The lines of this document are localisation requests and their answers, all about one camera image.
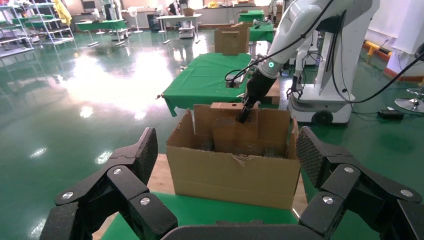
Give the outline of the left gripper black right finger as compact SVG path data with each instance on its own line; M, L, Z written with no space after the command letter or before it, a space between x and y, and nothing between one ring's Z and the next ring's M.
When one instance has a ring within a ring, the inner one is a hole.
M317 193L299 224L330 239L347 211L356 213L382 240L424 237L422 196L362 165L346 148L321 141L301 127L296 156Z

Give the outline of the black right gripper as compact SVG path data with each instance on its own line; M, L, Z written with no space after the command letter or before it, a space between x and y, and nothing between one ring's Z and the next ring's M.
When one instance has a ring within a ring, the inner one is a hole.
M278 76L268 77L259 69L256 69L252 77L247 81L246 93L243 97L240 113L236 117L236 121L245 124L250 123L250 113L257 101L260 101L266 96L272 85L278 79Z

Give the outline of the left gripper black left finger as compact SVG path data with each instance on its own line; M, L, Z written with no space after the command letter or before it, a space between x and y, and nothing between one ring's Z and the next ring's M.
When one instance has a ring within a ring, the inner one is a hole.
M148 127L135 144L114 150L100 170L56 196L40 238L90 240L120 213L139 239L162 239L178 220L148 188L157 157L157 133Z

